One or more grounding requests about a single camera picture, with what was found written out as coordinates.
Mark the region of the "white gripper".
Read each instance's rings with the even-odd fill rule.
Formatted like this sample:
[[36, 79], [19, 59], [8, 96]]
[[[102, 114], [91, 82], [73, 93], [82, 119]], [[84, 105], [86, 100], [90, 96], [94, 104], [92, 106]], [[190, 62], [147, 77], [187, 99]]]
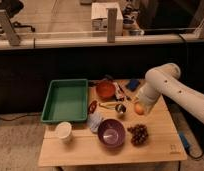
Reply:
[[148, 83], [145, 83], [137, 92], [136, 97], [139, 102], [143, 103], [144, 114], [148, 115], [159, 99], [160, 93]]

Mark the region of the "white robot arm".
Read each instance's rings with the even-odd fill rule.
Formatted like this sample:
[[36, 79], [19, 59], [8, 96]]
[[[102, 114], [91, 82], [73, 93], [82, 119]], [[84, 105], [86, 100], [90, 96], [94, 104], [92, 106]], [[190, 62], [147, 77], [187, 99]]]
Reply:
[[204, 124], [204, 94], [179, 82], [180, 76], [181, 70], [175, 63], [149, 69], [145, 83], [136, 94], [137, 101], [149, 111], [163, 94]]

